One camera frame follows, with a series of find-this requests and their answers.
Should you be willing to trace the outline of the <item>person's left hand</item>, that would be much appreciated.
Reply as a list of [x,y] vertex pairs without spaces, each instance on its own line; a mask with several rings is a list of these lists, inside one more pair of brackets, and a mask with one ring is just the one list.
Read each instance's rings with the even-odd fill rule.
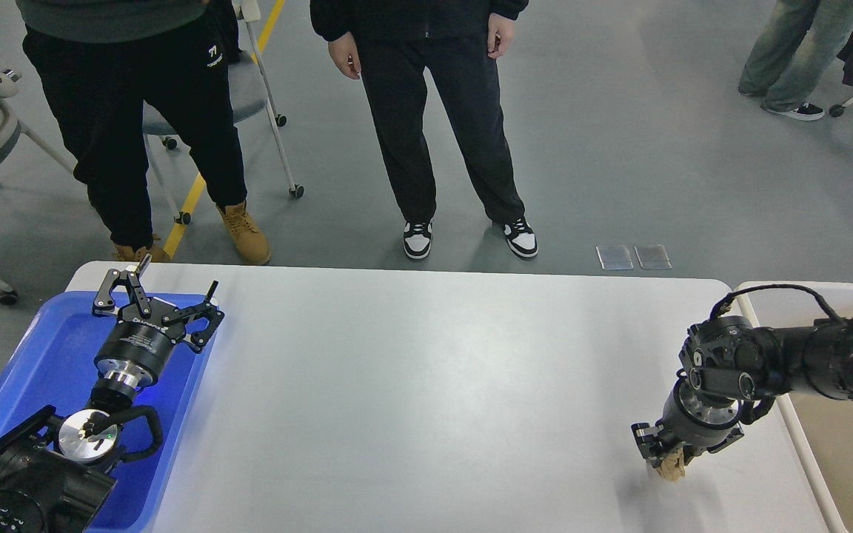
[[515,20],[491,13],[488,19],[487,56],[500,58],[511,47],[515,37]]

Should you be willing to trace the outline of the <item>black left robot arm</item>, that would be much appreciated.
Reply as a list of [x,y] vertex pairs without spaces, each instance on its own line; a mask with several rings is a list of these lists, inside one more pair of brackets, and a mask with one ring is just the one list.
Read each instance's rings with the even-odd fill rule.
[[138,532],[161,503],[224,318],[148,266],[48,301],[0,375],[0,532]]

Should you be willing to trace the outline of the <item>person's right hand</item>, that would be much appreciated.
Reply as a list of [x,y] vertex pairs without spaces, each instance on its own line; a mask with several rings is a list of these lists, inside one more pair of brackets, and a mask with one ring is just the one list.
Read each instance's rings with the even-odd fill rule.
[[362,66],[355,37],[345,33],[338,39],[328,41],[327,48],[338,70],[350,80],[359,80]]

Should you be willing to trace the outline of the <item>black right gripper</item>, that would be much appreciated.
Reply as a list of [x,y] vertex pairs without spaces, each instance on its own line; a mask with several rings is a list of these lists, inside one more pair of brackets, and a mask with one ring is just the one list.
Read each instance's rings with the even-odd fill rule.
[[678,378],[658,424],[634,423],[631,433],[640,455],[655,469],[661,459],[687,446],[691,451],[684,455],[715,453],[741,438],[741,406],[738,399],[702,395],[688,378]]

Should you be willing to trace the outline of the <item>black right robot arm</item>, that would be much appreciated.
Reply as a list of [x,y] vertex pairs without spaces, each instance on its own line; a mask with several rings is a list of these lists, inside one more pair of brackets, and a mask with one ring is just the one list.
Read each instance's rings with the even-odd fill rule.
[[740,291],[727,294],[706,321],[691,325],[681,367],[655,424],[631,432],[644,460],[660,475],[680,477],[704,452],[742,438],[742,428],[771,411],[775,398],[808,392],[853,402],[853,317],[840,317],[818,292],[826,314],[814,324],[771,328],[731,316]]

